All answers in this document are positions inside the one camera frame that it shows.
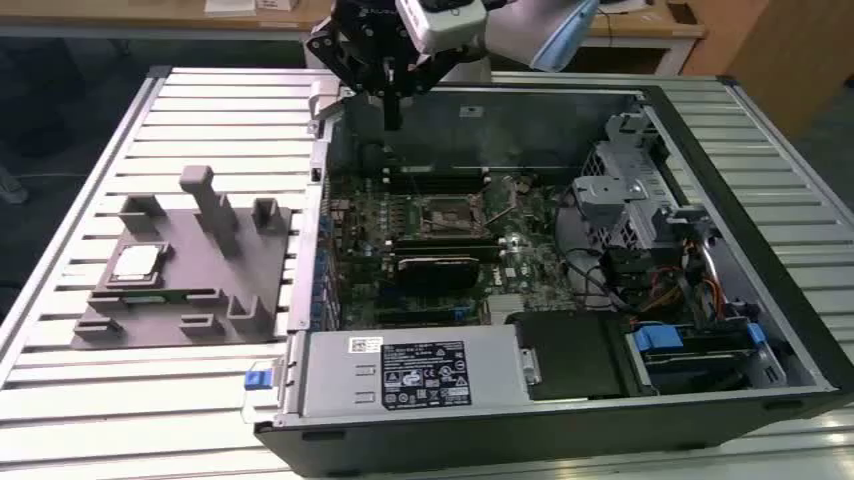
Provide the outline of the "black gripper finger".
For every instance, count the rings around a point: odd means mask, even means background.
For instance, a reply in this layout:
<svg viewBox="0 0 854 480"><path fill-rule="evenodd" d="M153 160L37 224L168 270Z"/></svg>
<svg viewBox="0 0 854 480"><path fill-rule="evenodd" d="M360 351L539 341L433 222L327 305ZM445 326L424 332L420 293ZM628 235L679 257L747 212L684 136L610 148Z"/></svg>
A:
<svg viewBox="0 0 854 480"><path fill-rule="evenodd" d="M417 54L407 54L392 61L392 130L401 128L403 100L427 93L465 59L465 45L440 51L420 60Z"/></svg>
<svg viewBox="0 0 854 480"><path fill-rule="evenodd" d="M311 31L304 46L345 86L375 99L383 112L383 126L395 130L395 93L385 76L380 57L364 59L359 43L343 42L343 30L333 18L327 18Z"/></svg>

